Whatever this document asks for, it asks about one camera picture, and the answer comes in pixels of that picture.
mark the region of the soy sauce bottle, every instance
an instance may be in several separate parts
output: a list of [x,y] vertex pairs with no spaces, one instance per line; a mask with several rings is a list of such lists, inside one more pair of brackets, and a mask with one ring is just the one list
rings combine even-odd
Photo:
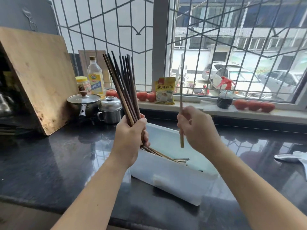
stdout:
[[217,86],[226,84],[225,90],[222,90],[219,97],[217,98],[217,106],[222,109],[227,109],[232,104],[233,95],[231,91],[231,85],[234,84],[232,80],[226,77],[222,77],[221,83]]

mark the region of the red spray nozzle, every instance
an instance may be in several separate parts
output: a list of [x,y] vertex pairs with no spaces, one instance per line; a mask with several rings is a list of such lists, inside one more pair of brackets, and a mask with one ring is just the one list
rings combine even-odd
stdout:
[[217,87],[219,87],[219,86],[221,86],[221,85],[224,85],[224,84],[227,85],[226,88],[225,88],[225,89],[227,89],[227,90],[231,90],[231,85],[232,85],[232,84],[235,85],[235,83],[234,83],[232,80],[230,80],[230,79],[228,79],[228,78],[226,78],[226,77],[222,77],[222,81],[221,81],[221,83],[220,83]]

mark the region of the jar lid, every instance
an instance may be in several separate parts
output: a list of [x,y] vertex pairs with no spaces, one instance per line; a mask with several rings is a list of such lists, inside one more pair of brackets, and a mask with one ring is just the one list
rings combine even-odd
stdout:
[[122,109],[122,104],[117,97],[108,96],[100,101],[100,111],[117,111]]
[[83,90],[83,91],[81,91],[81,94],[76,94],[76,95],[70,96],[67,99],[67,102],[70,102],[70,103],[73,103],[73,104],[91,104],[91,103],[95,103],[99,100],[100,100],[99,95],[87,93],[87,91]]
[[76,80],[77,82],[84,82],[84,81],[87,81],[87,77],[79,76],[79,77],[76,77]]

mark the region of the forearm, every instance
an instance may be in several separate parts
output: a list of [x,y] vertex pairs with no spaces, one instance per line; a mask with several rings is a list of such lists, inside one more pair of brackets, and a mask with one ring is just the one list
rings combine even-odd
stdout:
[[106,229],[125,171],[110,156],[52,230]]
[[253,230],[307,229],[307,217],[226,146],[209,160],[216,167]]

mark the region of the kitchen countertop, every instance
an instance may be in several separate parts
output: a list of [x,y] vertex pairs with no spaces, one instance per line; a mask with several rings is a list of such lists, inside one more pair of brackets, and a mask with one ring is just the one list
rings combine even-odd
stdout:
[[[177,129],[170,120],[150,123]],[[276,154],[307,152],[306,134],[217,126],[223,142],[255,172],[307,214],[301,164]],[[63,213],[112,148],[115,125],[68,124],[49,137],[0,136],[0,200]],[[200,206],[191,205],[126,172],[109,224],[128,229],[250,229],[232,193],[218,177]]]

